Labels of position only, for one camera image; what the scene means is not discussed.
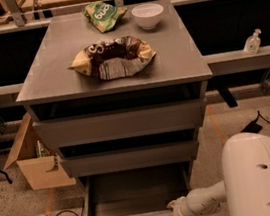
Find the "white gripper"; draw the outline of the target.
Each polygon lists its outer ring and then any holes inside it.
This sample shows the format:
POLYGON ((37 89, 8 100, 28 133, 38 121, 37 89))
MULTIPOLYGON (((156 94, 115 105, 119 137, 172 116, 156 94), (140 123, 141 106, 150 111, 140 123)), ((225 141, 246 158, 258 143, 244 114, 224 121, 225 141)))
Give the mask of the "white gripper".
POLYGON ((192 216, 185 197, 179 197, 167 204, 167 208, 172 209, 172 216, 192 216))

